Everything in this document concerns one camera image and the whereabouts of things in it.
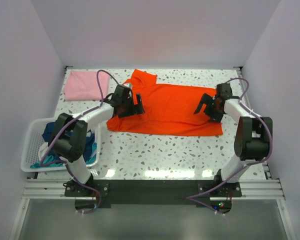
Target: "speckled tabletop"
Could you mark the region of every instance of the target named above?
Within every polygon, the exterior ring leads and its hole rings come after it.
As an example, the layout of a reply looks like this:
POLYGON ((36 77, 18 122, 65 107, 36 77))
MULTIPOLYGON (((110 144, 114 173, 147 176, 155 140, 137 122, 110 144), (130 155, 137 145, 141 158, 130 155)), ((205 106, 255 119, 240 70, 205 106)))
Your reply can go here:
MULTIPOLYGON (((204 69, 142 69, 157 75, 157 83, 215 88, 230 78, 236 78, 236 70, 204 69)), ((97 69, 76 69, 97 71, 97 69)), ((107 69, 123 83, 130 78, 133 69, 107 69)), ((64 86, 70 74, 67 71, 56 107, 55 116, 61 113, 78 113, 99 104, 97 101, 65 101, 64 86)), ((109 82, 108 93, 116 84, 109 82)), ((239 82, 232 82, 234 95, 243 92, 239 82)), ((101 152, 91 169, 95 179, 212 179, 218 169, 224 167, 234 155, 234 137, 237 124, 225 115, 221 136, 170 136, 128 132, 112 132, 106 122, 101 123, 101 152)), ((40 172, 38 179, 68 179, 67 171, 40 172)), ((261 164, 251 166, 241 180, 266 179, 261 164)))

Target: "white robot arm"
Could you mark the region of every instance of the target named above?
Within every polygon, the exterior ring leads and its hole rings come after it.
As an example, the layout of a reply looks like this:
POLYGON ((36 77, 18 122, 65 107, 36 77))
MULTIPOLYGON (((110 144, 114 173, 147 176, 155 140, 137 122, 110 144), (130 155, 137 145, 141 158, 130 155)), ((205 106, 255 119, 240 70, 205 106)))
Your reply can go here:
POLYGON ((87 131, 114 116, 123 118, 143 114, 145 111, 141 96, 137 94, 136 99, 137 103, 134 104, 132 90, 128 86, 118 84, 114 93, 109 94, 100 107, 92 107, 73 115, 67 113, 59 115, 48 145, 53 145, 52 149, 66 163, 69 173, 81 184, 85 185, 89 180, 93 180, 83 158, 87 131), (55 139, 70 121, 73 123, 55 139), (71 136, 67 135, 68 131, 72 131, 71 136))
POLYGON ((238 124, 234 139, 234 155, 228 164, 215 176, 217 183, 239 182, 248 167, 268 156, 272 148, 272 126, 270 117, 262 117, 241 102, 241 97, 233 96, 229 83, 216 86, 216 95, 204 94, 194 114, 198 114, 205 104, 204 113, 210 121, 220 123, 227 114, 238 124))

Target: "blue clothing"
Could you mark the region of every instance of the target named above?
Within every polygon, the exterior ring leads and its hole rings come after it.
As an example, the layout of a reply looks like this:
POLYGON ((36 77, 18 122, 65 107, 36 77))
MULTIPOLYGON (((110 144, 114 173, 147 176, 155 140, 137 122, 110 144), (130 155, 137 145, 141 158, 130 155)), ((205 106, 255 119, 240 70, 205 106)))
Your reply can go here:
MULTIPOLYGON (((45 126, 44 132, 42 134, 42 138, 45 142, 49 142, 49 140, 51 138, 51 134, 54 130, 54 127, 55 127, 55 122, 49 122, 45 126)), ((67 131, 66 134, 68 136, 71 136, 72 132, 67 131)), ((92 164, 95 162, 96 154, 94 154, 92 156, 92 153, 94 153, 96 149, 97 149, 97 143, 95 142, 95 134, 91 133, 91 135, 87 136, 85 139, 85 149, 82 154, 85 164, 92 164)), ((60 160, 60 158, 53 150, 51 150, 49 152, 49 154, 47 155, 47 157, 45 158, 43 163, 47 164, 47 163, 50 163, 50 162, 53 162, 56 160, 60 160)), ((49 165, 49 167, 60 167, 62 165, 63 165, 62 163, 54 163, 54 164, 49 165)), ((32 168, 32 169, 40 168, 40 163, 36 162, 33 165, 31 165, 30 168, 32 168)))

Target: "plastic basket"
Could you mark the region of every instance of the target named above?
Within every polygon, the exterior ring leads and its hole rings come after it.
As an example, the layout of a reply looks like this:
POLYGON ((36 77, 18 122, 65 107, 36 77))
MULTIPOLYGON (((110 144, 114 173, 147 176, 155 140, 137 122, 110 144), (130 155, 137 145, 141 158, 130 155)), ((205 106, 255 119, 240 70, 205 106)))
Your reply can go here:
MULTIPOLYGON (((55 122, 57 118, 41 118, 33 121, 25 136, 25 142, 21 155, 21 164, 20 167, 24 172, 46 172, 46 171, 57 171, 65 170, 65 166, 56 166, 56 167, 40 167, 40 168, 30 168, 32 164, 35 164, 40 161, 38 157, 39 148, 45 142, 42 134, 45 131, 46 125, 51 122, 55 122)), ((87 167, 92 167, 95 165, 100 156, 101 150, 101 127, 100 124, 96 126, 94 130, 95 142, 96 142, 96 156, 93 163, 87 164, 87 167)))

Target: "pink towel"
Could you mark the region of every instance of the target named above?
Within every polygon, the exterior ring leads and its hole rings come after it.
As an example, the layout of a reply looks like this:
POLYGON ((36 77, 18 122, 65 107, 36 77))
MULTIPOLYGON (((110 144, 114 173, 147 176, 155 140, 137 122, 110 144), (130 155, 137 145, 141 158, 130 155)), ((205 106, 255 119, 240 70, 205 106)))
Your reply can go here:
MULTIPOLYGON (((99 73, 99 81, 103 97, 108 94, 109 75, 99 73)), ((101 100, 95 71, 71 71, 64 86, 66 101, 101 100)))

